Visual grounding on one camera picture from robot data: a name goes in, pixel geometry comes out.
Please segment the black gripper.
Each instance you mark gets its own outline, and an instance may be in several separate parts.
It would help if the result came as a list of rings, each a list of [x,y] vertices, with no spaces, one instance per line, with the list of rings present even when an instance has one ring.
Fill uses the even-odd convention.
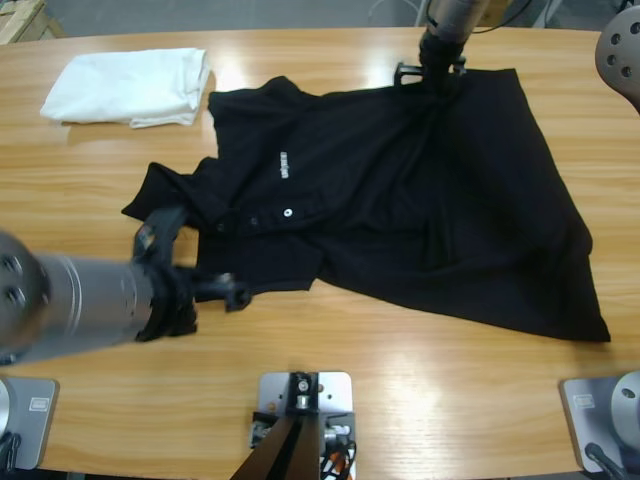
[[[196,286],[203,275],[194,267],[142,263],[150,280],[151,313],[137,333],[136,342],[149,342],[163,337],[180,337],[197,332],[195,307]],[[224,304],[226,311],[241,311],[252,300],[248,286],[231,273],[217,275],[213,281],[213,298]]]
[[[456,94],[456,78],[466,72],[463,55],[468,37],[449,38],[425,32],[420,41],[419,60],[422,76],[431,80],[431,90],[440,99],[450,99]]]

